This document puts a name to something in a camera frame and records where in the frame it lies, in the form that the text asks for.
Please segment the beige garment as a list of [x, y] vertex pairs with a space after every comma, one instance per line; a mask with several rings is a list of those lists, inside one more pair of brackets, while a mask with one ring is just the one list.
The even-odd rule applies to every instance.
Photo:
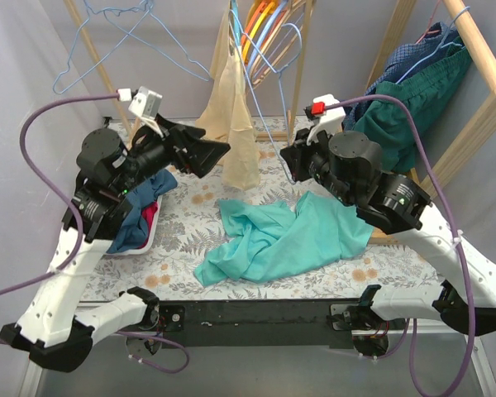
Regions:
[[224, 185], [241, 190], [260, 183], [257, 132], [246, 103], [246, 79], [240, 46], [231, 33], [231, 6], [222, 15], [212, 57], [213, 87], [207, 106], [195, 122], [209, 141], [227, 143], [230, 150], [218, 161]]

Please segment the magenta t shirt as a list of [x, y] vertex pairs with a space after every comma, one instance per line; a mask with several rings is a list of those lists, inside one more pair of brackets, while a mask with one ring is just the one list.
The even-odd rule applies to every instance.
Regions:
[[147, 233], [146, 236], [148, 237], [151, 232], [151, 228], [153, 225], [154, 217], [156, 213], [158, 212], [158, 203], [154, 202], [151, 203], [149, 206], [145, 207], [141, 211], [141, 216], [145, 220], [146, 226], [147, 226]]

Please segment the navy blue t shirt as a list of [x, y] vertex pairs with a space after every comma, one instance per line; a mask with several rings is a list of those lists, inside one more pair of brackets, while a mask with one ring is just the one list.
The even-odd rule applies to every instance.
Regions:
[[120, 226], [107, 254], [120, 254], [143, 248], [149, 240], [152, 221], [158, 212], [158, 197], [175, 189], [178, 183], [166, 169], [137, 186], [126, 195], [131, 210]]

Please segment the teal green shirt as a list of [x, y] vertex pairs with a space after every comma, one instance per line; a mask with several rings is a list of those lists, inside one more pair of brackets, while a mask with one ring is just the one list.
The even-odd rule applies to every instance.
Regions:
[[256, 284], [351, 259], [368, 245], [373, 228], [352, 207], [306, 192], [290, 209], [284, 201], [219, 203], [229, 242], [208, 252], [194, 275], [208, 287], [223, 280]]

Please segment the beige plastic hanger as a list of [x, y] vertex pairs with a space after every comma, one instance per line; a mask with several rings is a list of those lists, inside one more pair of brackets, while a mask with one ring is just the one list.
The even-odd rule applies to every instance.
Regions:
[[256, 34], [256, 45], [247, 58], [250, 82], [254, 88], [274, 71], [291, 65], [302, 53], [304, 28], [311, 21], [315, 1], [277, 1], [275, 12]]

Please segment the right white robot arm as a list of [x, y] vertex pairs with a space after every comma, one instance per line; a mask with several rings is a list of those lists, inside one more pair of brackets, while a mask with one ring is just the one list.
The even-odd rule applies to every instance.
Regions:
[[293, 180], [314, 179], [358, 218], [410, 247], [441, 277], [434, 285], [395, 289], [372, 285], [345, 307], [332, 309], [339, 329], [376, 328], [390, 320], [422, 318], [441, 321], [468, 334], [468, 300], [474, 300], [475, 334], [496, 331], [496, 265], [450, 225], [430, 196], [404, 175], [381, 169], [382, 150], [361, 132], [328, 136], [319, 132], [308, 143], [302, 129], [281, 150]]

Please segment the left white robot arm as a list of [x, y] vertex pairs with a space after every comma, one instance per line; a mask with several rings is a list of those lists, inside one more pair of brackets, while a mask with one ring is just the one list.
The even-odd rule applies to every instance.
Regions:
[[109, 128], [84, 138], [72, 206], [64, 215], [54, 257], [26, 312], [2, 327], [2, 341], [28, 352], [44, 369], [69, 373], [111, 334], [129, 326], [156, 328], [160, 300], [141, 287], [87, 313], [76, 308], [88, 278], [131, 212], [131, 191], [170, 165], [202, 178], [230, 150], [226, 142], [207, 140], [205, 134], [202, 128], [156, 116], [138, 130], [131, 148]]

